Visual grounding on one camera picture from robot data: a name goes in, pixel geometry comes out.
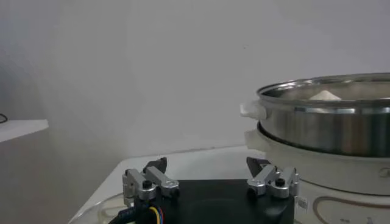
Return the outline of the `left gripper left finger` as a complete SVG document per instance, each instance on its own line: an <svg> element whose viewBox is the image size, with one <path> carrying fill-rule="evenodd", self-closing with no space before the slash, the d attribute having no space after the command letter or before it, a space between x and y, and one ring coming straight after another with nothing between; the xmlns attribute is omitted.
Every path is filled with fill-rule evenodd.
<svg viewBox="0 0 390 224"><path fill-rule="evenodd" d="M146 203L161 197L174 200L179 198L179 181L165 174L167 166L167 157L162 157L149 161L141 172L137 169L125 170L122 175L124 204L132 207L137 201Z"/></svg>

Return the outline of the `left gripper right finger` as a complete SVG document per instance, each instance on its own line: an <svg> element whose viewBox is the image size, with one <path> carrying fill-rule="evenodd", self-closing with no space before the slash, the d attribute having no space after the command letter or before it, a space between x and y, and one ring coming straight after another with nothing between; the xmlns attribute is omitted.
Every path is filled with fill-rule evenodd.
<svg viewBox="0 0 390 224"><path fill-rule="evenodd" d="M279 169L266 159L247 157L252 175L246 183L248 194L258 198L271 194L274 198L296 197L299 191L299 174L294 167Z"/></svg>

